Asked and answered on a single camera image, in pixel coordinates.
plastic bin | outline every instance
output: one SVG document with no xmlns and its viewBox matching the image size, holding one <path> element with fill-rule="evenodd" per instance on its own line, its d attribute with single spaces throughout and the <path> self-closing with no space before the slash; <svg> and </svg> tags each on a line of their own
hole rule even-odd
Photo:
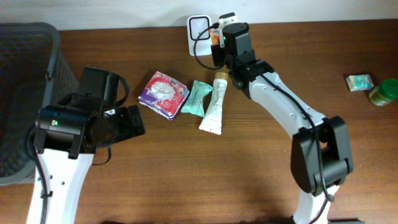
<svg viewBox="0 0 398 224">
<path fill-rule="evenodd" d="M 41 107 L 77 88 L 53 26 L 0 24 L 0 185 L 34 181 L 25 134 Z"/>
</svg>

green lid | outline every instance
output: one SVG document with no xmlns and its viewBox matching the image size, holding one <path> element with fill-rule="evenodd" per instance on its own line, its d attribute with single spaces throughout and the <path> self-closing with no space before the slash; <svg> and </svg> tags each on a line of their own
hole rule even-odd
<svg viewBox="0 0 398 224">
<path fill-rule="evenodd" d="M 398 80 L 395 78 L 384 80 L 379 87 L 379 92 L 389 100 L 398 98 Z"/>
</svg>

plastic jar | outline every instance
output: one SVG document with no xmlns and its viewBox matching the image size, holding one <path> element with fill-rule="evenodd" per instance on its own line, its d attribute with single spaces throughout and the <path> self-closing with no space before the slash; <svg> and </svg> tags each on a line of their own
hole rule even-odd
<svg viewBox="0 0 398 224">
<path fill-rule="evenodd" d="M 384 106 L 398 98 L 398 80 L 389 78 L 376 86 L 369 94 L 370 101 L 377 106 Z"/>
</svg>

wooden table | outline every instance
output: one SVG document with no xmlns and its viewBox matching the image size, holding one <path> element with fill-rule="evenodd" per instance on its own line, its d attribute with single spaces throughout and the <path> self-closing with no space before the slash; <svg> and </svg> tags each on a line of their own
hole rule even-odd
<svg viewBox="0 0 398 224">
<path fill-rule="evenodd" d="M 215 73 L 189 56 L 186 32 L 63 31 L 62 52 L 78 77 L 87 65 L 124 76 L 132 90 L 125 105 L 133 105 L 157 70 L 189 88 L 194 80 L 213 82 Z M 259 24 L 250 33 L 257 58 L 292 91 L 348 124 L 355 168 L 329 218 L 397 223 L 398 102 L 374 106 L 368 92 L 350 92 L 344 77 L 370 73 L 376 83 L 397 78 L 398 20 Z M 211 65 L 211 57 L 202 60 Z M 76 223 L 237 223 L 293 214 L 299 187 L 290 173 L 290 139 L 231 83 L 220 136 L 200 131 L 200 117 L 178 114 L 167 121 L 139 107 L 147 133 L 116 144 L 108 164 L 90 168 Z M 100 150 L 95 162 L 106 156 Z M 0 222 L 24 223 L 31 193 L 29 184 L 1 187 Z"/>
</svg>

black cable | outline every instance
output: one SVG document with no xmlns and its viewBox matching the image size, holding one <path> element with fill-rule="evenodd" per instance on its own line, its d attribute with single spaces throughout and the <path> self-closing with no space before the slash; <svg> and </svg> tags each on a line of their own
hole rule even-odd
<svg viewBox="0 0 398 224">
<path fill-rule="evenodd" d="M 238 62 L 242 63 L 249 71 L 257 71 L 250 65 L 246 65 L 244 62 L 242 62 L 240 59 L 235 58 Z M 297 100 L 288 94 L 285 90 L 281 89 L 278 85 L 275 85 L 273 82 L 271 82 L 267 77 L 265 77 L 263 74 L 259 74 L 267 83 L 269 83 L 272 87 L 274 87 L 276 90 L 280 91 L 283 93 L 286 97 L 288 97 L 291 101 L 293 101 L 294 104 L 299 108 L 299 110 L 304 114 L 305 118 L 308 120 L 308 122 L 311 124 L 314 139 L 315 139 L 315 144 L 317 144 L 317 154 L 318 154 L 318 167 L 319 167 L 319 174 L 320 174 L 320 180 L 321 180 L 321 186 L 323 193 L 325 193 L 325 197 L 329 202 L 334 201 L 334 197 L 328 193 L 328 189 L 326 187 L 325 183 L 325 176 L 323 174 L 323 163 L 322 163 L 322 149 L 319 141 L 319 136 L 318 136 L 318 131 L 315 127 L 315 124 L 313 123 L 310 115 L 304 110 L 304 108 L 300 105 L 300 103 L 297 102 Z"/>
<path fill-rule="evenodd" d="M 323 204 L 322 204 L 321 209 L 319 210 L 318 214 L 309 224 L 314 224 L 316 221 L 318 221 L 318 219 L 321 217 L 323 211 L 325 210 L 327 204 L 328 204 L 328 200 L 325 199 L 325 201 L 323 201 Z"/>
<path fill-rule="evenodd" d="M 109 162 L 112 158 L 112 145 L 108 145 L 108 159 L 105 162 L 102 162 L 100 164 L 92 164 L 93 166 L 100 166 L 100 165 L 104 165 L 107 162 Z"/>
<path fill-rule="evenodd" d="M 206 28 L 204 31 L 202 31 L 202 32 L 199 34 L 198 38 L 195 39 L 195 43 L 194 43 L 194 45 L 193 45 L 193 55 L 195 56 L 196 61 L 197 61 L 197 62 L 199 63 L 199 65 L 201 65 L 202 67 L 207 68 L 207 69 L 210 69 L 210 70 L 219 70 L 219 69 L 221 69 L 221 68 L 224 67 L 225 63 L 222 64 L 222 65 L 220 65 L 219 67 L 216 67 L 216 68 L 211 68 L 211 67 L 208 67 L 207 65 L 204 65 L 203 63 L 201 63 L 201 62 L 199 61 L 198 56 L 197 56 L 197 43 L 198 43 L 198 40 L 200 39 L 200 37 L 201 37 L 205 32 L 208 32 L 210 29 L 217 29 L 219 25 L 220 25 L 220 24 L 216 22 L 216 23 L 214 23 L 213 25 L 211 25 L 211 26 L 209 26 L 208 28 Z"/>
<path fill-rule="evenodd" d="M 31 155 L 33 157 L 33 161 L 35 162 L 37 171 L 39 172 L 39 175 L 40 175 L 39 178 L 40 178 L 40 181 L 42 183 L 42 188 L 43 188 L 43 192 L 42 192 L 42 196 L 41 196 L 41 198 L 43 199 L 43 207 L 42 207 L 42 216 L 40 218 L 40 223 L 45 224 L 45 220 L 47 218 L 47 204 L 48 204 L 48 200 L 49 200 L 49 195 L 48 195 L 47 181 L 45 180 L 43 167 L 40 163 L 40 159 L 39 159 L 37 152 L 35 150 L 35 147 L 33 145 L 34 135 L 30 135 L 31 132 L 33 131 L 33 128 L 34 128 L 34 124 L 32 124 L 30 126 L 30 128 L 28 129 L 28 132 L 25 136 L 24 142 L 29 143 L 30 153 L 32 153 Z M 25 144 L 26 152 L 28 152 L 27 147 L 28 147 L 28 144 Z"/>
</svg>

